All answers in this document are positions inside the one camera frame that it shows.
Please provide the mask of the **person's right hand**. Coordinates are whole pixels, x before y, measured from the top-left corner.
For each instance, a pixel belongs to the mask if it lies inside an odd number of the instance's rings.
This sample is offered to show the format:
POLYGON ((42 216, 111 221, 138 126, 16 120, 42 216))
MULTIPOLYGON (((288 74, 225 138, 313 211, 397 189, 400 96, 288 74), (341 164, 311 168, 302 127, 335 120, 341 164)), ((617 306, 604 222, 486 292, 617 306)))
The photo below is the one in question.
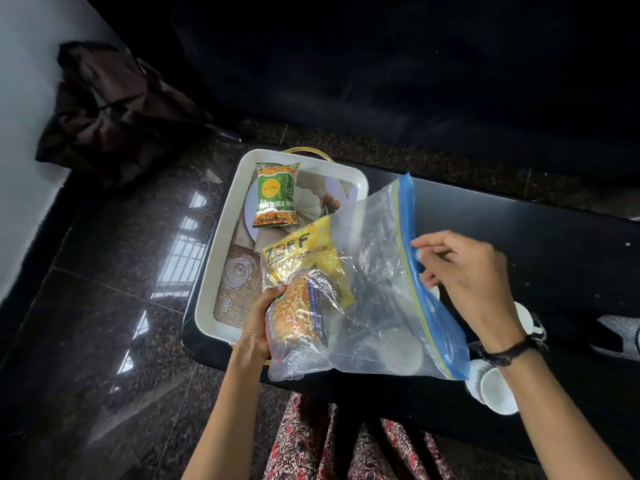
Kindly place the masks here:
POLYGON ((524 341, 503 253, 450 230, 421 235, 411 244, 425 268, 423 284, 428 289, 444 286, 488 353, 502 353, 524 341))

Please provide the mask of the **person's left hand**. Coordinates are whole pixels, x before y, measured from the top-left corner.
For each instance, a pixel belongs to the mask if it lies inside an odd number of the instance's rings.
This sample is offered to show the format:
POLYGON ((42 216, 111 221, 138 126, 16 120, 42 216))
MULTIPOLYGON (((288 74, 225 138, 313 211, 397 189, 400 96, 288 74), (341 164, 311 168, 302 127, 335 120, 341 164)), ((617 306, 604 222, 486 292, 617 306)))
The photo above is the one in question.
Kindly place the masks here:
POLYGON ((267 311, 259 309, 259 297, 256 298, 244 323, 241 337, 233 348, 230 365, 247 369, 251 365, 264 365, 270 360, 266 327, 267 311))

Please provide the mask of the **clear zip bag blue seal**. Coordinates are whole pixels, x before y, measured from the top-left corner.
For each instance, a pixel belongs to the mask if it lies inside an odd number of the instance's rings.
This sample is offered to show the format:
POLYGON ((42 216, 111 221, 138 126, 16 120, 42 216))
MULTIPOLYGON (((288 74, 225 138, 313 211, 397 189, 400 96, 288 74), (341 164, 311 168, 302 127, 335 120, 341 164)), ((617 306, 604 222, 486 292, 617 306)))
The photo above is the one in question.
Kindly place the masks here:
POLYGON ((422 266, 411 246, 416 237, 411 175, 399 177, 350 209, 328 216, 337 227, 332 234, 338 250, 347 257, 355 302, 340 308, 322 292, 327 346, 286 348, 277 344, 266 314, 269 379, 296 380, 331 370, 382 374, 377 373, 364 340, 383 330, 406 328, 420 339, 424 352, 417 376, 466 380, 470 354, 465 333, 439 295, 420 281, 422 266))

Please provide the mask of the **person's right forearm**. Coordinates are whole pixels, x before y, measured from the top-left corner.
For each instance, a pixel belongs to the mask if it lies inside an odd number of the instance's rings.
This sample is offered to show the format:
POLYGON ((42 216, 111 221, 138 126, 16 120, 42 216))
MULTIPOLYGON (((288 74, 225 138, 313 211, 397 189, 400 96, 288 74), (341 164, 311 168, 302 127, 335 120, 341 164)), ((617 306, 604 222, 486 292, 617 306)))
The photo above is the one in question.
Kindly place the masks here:
POLYGON ((499 368, 548 480, 633 480, 532 350, 499 368))

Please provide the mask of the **person's left forearm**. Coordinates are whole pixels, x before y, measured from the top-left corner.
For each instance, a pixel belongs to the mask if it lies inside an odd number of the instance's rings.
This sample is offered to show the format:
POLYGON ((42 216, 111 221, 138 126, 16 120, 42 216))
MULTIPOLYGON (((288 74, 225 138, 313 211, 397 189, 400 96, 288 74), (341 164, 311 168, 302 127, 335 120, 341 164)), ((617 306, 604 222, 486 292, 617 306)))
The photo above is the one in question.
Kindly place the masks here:
POLYGON ((266 360, 264 344, 249 339, 237 343, 181 480, 249 480, 260 375, 266 360))

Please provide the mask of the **orange noodle packet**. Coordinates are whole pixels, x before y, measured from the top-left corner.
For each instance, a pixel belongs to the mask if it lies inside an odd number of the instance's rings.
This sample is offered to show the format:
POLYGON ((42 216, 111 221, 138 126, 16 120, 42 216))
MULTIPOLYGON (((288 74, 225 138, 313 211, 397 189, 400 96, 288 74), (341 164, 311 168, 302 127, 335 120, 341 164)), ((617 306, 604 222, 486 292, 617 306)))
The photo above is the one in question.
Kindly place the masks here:
POLYGON ((313 277, 307 273, 295 276, 268 309, 272 339, 286 348, 327 346, 321 298, 323 293, 313 277))

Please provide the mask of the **yellow snack packet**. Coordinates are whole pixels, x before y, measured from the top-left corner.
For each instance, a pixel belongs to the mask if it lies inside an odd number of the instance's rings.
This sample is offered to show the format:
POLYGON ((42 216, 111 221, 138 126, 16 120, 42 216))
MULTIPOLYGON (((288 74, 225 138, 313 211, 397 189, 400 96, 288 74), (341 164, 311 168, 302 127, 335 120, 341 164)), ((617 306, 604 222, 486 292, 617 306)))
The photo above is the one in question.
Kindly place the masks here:
POLYGON ((331 216, 324 216, 263 248, 263 288, 291 284, 298 277, 307 276, 336 306, 352 306, 355 297, 347 257, 336 245, 332 234, 336 229, 331 216))

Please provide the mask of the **green snack packet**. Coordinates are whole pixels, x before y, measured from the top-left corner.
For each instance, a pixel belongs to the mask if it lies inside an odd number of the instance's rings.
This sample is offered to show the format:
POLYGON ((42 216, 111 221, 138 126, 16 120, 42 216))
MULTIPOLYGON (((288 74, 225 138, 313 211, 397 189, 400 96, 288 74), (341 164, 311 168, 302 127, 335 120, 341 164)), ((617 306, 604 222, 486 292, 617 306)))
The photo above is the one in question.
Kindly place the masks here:
POLYGON ((258 162, 256 169, 258 203, 252 227, 297 226, 294 191, 300 163, 258 162))

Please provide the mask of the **red floral dress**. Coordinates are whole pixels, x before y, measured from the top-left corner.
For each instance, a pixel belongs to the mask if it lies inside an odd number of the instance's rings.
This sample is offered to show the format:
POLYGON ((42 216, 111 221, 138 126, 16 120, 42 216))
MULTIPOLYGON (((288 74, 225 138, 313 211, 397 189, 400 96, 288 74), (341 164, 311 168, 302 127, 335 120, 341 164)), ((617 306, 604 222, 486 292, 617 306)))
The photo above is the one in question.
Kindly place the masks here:
POLYGON ((434 437, 293 393, 263 480, 456 480, 434 437))

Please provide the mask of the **brown bag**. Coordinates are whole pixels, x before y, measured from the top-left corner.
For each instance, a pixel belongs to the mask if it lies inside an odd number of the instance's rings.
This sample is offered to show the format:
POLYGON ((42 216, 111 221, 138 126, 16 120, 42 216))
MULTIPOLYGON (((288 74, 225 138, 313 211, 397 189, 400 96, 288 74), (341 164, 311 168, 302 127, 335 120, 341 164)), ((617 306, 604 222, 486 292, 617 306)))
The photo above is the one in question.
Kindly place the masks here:
POLYGON ((153 67, 109 43, 62 43, 57 62, 62 78, 35 160, 105 189, 131 184, 213 122, 153 67))

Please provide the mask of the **white patterned cup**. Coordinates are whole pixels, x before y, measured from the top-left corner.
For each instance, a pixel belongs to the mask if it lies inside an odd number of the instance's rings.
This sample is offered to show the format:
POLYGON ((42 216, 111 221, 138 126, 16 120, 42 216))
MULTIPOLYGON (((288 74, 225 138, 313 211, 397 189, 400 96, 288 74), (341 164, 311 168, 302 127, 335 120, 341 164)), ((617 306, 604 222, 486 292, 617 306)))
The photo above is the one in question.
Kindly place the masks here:
POLYGON ((484 360, 472 360, 469 364, 468 393, 491 411, 510 416, 518 412, 515 397, 497 366, 484 360))
POLYGON ((532 314, 524 305, 519 302, 514 302, 518 319, 528 336, 533 339, 544 342, 547 339, 547 332, 541 324, 539 318, 535 314, 532 314))

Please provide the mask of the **black wristband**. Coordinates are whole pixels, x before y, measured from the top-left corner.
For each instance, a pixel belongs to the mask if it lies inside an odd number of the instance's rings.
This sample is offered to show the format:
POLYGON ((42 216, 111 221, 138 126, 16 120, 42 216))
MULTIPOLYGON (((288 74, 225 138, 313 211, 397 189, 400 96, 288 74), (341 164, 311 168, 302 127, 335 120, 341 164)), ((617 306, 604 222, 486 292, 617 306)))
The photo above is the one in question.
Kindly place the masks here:
POLYGON ((498 353, 489 353, 483 345, 480 345, 477 348, 477 354, 491 365, 496 367, 508 367, 515 359, 529 350, 537 351, 539 353, 548 351, 548 346, 546 345, 542 334, 527 334, 523 340, 498 353))

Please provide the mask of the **black sofa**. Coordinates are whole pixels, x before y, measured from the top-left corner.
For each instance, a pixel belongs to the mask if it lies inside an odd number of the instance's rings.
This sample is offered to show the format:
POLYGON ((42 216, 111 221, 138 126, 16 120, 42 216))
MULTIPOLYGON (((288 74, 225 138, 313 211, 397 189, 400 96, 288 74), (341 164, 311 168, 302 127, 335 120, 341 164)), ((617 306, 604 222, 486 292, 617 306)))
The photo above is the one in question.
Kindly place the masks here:
POLYGON ((640 180, 640 0, 87 0, 224 110, 640 180))

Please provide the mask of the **striped cloth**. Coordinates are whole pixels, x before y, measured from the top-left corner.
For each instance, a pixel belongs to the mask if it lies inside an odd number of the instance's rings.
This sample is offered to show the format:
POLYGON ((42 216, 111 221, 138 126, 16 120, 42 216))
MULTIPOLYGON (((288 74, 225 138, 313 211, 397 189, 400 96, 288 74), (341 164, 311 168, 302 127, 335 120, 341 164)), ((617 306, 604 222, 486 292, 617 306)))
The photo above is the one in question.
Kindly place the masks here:
POLYGON ((601 355, 640 363, 640 317, 602 315, 589 345, 601 355))

